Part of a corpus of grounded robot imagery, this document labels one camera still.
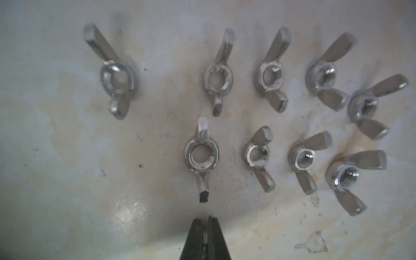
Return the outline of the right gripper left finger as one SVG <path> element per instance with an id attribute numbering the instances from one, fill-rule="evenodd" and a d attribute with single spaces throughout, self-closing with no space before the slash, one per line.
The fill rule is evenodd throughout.
<path id="1" fill-rule="evenodd" d="M 180 260 L 202 260 L 204 256 L 204 228 L 202 220 L 193 220 L 188 232 Z"/>

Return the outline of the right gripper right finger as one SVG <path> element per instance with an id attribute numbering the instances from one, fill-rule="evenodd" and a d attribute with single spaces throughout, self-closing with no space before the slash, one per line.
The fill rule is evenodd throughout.
<path id="1" fill-rule="evenodd" d="M 218 218 L 209 216 L 208 219 L 208 260 L 231 260 Z"/>

